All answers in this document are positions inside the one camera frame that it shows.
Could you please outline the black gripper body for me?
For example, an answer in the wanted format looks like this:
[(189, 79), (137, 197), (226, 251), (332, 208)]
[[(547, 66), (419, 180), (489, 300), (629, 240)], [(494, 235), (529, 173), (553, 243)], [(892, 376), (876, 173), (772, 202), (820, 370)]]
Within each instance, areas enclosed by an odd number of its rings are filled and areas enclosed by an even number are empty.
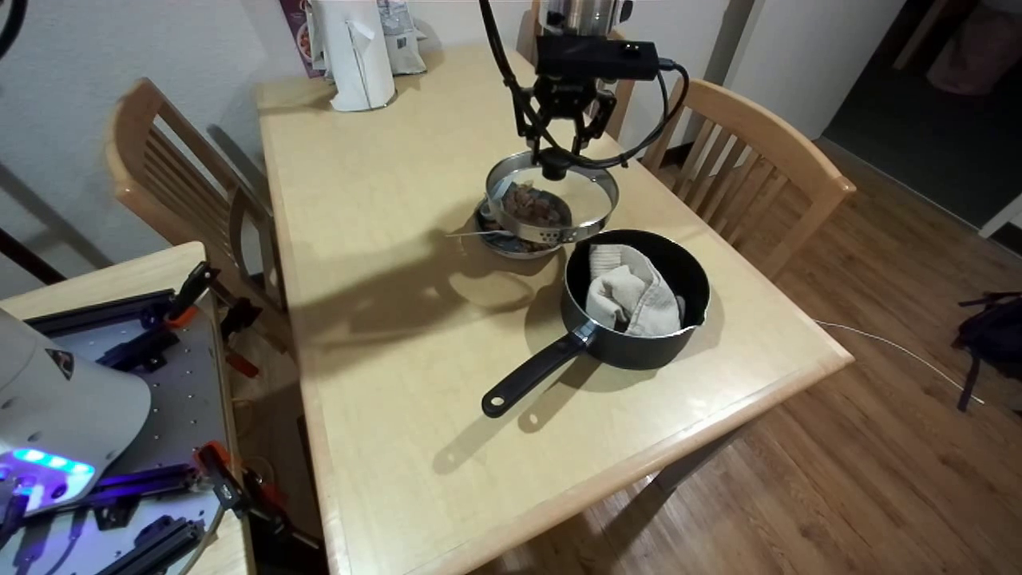
[[(607, 130), (615, 110), (617, 95), (603, 79), (540, 78), (529, 90), (519, 93), (519, 135), (543, 173), (595, 170), (584, 146)], [(571, 125), (568, 146), (551, 135), (553, 120)]]

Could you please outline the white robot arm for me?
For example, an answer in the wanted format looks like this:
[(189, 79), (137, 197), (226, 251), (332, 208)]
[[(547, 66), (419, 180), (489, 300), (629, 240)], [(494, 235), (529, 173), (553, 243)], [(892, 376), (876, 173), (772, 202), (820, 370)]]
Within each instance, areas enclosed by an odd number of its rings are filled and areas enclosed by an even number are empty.
[(617, 113), (621, 79), (650, 79), (655, 52), (626, 43), (617, 27), (633, 0), (534, 0), (534, 82), (519, 95), (520, 135), (543, 176), (561, 180), (584, 166), (582, 151)]

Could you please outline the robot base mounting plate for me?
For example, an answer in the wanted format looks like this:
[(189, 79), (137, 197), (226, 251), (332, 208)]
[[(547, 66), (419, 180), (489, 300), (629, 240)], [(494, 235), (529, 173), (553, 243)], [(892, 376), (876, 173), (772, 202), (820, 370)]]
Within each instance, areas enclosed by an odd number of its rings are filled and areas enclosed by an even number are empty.
[(7, 296), (0, 575), (255, 575), (199, 449), (232, 444), (196, 243)]

